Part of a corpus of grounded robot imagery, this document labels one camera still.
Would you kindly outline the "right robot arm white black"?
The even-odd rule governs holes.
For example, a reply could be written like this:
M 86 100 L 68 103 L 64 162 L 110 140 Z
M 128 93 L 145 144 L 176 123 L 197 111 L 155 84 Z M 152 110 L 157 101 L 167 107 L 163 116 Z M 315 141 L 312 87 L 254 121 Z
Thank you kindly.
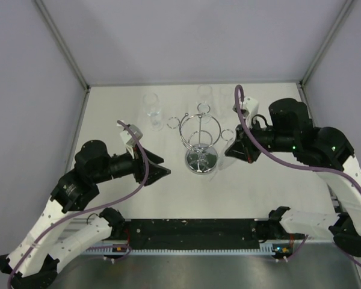
M 315 127 L 307 105 L 279 99 L 269 108 L 271 123 L 261 126 L 256 112 L 235 100 L 239 125 L 225 156 L 254 163 L 261 155 L 292 169 L 316 173 L 341 202 L 340 213 L 314 213 L 280 206 L 269 214 L 273 237 L 286 234 L 330 240 L 340 250 L 361 257 L 361 171 L 346 136 L 333 127 Z

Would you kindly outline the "clear removed champagne glass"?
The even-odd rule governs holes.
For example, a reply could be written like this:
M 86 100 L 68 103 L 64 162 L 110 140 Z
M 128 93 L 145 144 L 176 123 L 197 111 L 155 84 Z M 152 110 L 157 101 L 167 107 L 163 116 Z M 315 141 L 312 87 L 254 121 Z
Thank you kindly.
M 231 100 L 232 100 L 233 91 L 232 88 L 228 85 L 223 85 L 220 87 L 220 117 L 222 121 L 226 121 L 228 114 L 231 110 Z

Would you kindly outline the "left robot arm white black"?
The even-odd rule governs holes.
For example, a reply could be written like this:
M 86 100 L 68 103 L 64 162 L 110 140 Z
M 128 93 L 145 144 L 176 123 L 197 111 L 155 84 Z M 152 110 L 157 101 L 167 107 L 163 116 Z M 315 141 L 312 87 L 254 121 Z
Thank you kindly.
M 75 155 L 74 168 L 63 175 L 53 189 L 38 221 L 23 242 L 7 255 L 0 256 L 0 271 L 8 274 L 8 288 L 48 288 L 58 274 L 83 251 L 108 238 L 125 233 L 125 218 L 112 206 L 99 210 L 89 224 L 68 238 L 59 237 L 70 222 L 85 211 L 99 195 L 98 184 L 132 175 L 140 187 L 168 176 L 164 159 L 140 150 L 110 156 L 100 140 L 86 142 Z

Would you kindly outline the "chrome wire wine glass rack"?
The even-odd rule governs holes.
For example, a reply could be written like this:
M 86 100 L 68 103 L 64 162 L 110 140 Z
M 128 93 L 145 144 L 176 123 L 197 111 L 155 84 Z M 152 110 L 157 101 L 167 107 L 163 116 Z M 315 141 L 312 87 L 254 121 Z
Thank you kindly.
M 193 173 L 217 174 L 233 164 L 224 152 L 234 141 L 234 131 L 222 127 L 209 104 L 199 103 L 194 114 L 169 117 L 167 127 L 178 131 L 180 142 L 187 150 L 186 167 Z

